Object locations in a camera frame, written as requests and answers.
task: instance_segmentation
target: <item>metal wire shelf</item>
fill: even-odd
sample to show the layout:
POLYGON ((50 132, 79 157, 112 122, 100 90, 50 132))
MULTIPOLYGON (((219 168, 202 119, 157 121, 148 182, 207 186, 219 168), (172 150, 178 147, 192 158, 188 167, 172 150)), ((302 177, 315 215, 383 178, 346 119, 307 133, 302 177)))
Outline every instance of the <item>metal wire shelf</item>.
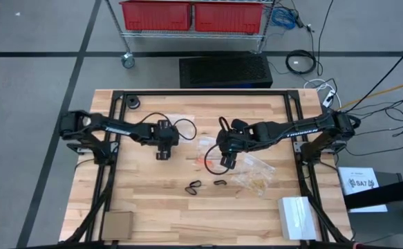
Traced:
MULTIPOLYGON (((250 34, 250 33, 233 33, 233 32, 198 32, 194 30, 194 20, 192 17, 192 27, 190 30, 185 31, 174 31, 174 30, 128 30, 123 31, 118 23, 117 17, 113 11, 110 0, 104 0, 107 4, 109 12, 111 13, 111 17, 115 27, 120 34, 120 38, 126 48, 126 54, 124 54, 121 58, 123 67, 129 69, 135 66, 135 60, 133 58, 133 54, 131 52, 131 48, 129 48, 129 44, 126 40, 127 37, 144 37, 144 38, 203 38, 203 39, 246 39, 246 40, 256 40, 257 41, 257 49, 258 53, 261 53, 263 50, 263 44, 269 28, 270 20, 268 18, 265 19, 265 24, 263 24, 262 30, 258 34, 250 34)), ((152 0, 152 1, 180 1, 180 0, 152 0)), ((274 6, 277 0, 187 0, 190 2, 210 2, 210 3, 268 3, 270 4, 269 11, 265 15, 271 16, 274 6)))
MULTIPOLYGON (((181 1, 181 0, 150 0, 150 1, 181 1)), ((210 3, 272 3, 271 0, 187 0, 188 2, 210 3)))
POLYGON ((233 32, 198 32, 195 30, 128 30, 122 33, 123 37, 149 37, 149 38, 208 38, 208 39, 254 39, 260 40, 263 35, 233 33, 233 32))

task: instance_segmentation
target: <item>black ring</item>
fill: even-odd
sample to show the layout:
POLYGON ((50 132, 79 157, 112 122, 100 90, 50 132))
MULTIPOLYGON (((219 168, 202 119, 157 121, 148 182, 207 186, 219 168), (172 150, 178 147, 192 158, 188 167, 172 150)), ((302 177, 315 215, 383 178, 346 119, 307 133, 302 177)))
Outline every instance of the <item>black ring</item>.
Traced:
POLYGON ((294 51, 290 52, 290 53, 285 57, 285 66, 287 67, 287 69, 288 69, 290 72, 296 73, 296 74, 299 74, 299 75, 302 75, 302 74, 311 73, 312 71, 314 71, 314 69, 317 67, 317 59, 315 58, 315 56, 313 56, 311 53, 307 52, 306 50, 302 50, 302 49, 294 50, 294 51), (309 69, 306 70, 306 71, 296 71, 296 70, 294 70, 294 69, 290 66, 290 64, 289 64, 289 59, 290 59, 292 56, 300 56, 300 57, 307 57, 307 58, 310 58, 310 59, 313 61, 313 65, 312 65, 311 68, 309 68, 309 69))
POLYGON ((214 181, 215 185, 227 185, 227 181, 224 180, 218 180, 218 181, 214 181))
POLYGON ((200 180, 193 181, 189 184, 189 187, 201 187, 201 181, 200 180))
POLYGON ((191 194, 191 195, 197 195, 197 191, 191 187, 185 187, 185 190, 187 193, 191 194))

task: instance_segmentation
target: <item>small cardboard piece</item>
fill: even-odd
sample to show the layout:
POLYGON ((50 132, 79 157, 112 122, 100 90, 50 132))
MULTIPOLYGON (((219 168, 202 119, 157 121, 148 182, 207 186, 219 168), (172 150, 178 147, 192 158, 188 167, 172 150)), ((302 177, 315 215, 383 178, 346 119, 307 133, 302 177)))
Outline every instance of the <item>small cardboard piece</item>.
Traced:
POLYGON ((105 241, 128 240, 132 237, 133 212, 106 212, 102 239, 105 241))

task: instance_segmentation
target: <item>white cable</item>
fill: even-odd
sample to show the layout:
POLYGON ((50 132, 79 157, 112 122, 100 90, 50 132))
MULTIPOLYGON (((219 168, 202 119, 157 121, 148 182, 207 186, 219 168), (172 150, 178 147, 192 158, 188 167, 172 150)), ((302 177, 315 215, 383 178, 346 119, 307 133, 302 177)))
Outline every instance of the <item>white cable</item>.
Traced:
MULTIPOLYGON (((323 79, 308 80, 306 83, 304 83, 304 86, 303 86, 303 87, 304 87, 304 88, 307 88, 307 87, 306 87, 307 84, 309 84, 309 83, 311 83, 311 82, 322 82, 319 86, 316 86, 317 91, 321 91, 321 90, 324 90, 324 89, 326 89, 326 88, 330 88, 330 90, 333 90, 334 92, 336 92, 335 89, 333 88, 333 86, 329 85, 329 84, 327 83, 327 81, 325 81, 325 80, 323 80, 323 79)), ((341 108, 341 107, 342 107, 341 99, 339 98, 338 93, 336 93, 335 95, 337 96, 339 108, 341 108)))

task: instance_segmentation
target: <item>orange object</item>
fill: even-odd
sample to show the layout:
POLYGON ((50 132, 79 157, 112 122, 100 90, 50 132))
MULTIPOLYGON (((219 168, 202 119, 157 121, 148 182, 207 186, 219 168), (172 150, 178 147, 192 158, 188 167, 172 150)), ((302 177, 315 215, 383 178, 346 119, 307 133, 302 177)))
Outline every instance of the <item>orange object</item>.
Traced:
MULTIPOLYGON (((196 159, 196 162, 197 162, 197 163, 201 163, 201 164, 204 165, 204 156, 199 156, 199 157, 196 159)), ((214 166, 214 163, 213 163, 211 160, 206 160, 206 165, 207 165, 208 167, 213 167, 213 166, 214 166)))
POLYGON ((190 4, 183 2, 120 2, 127 30, 189 30, 190 4))
POLYGON ((195 30, 259 33, 260 3, 195 3, 195 30))

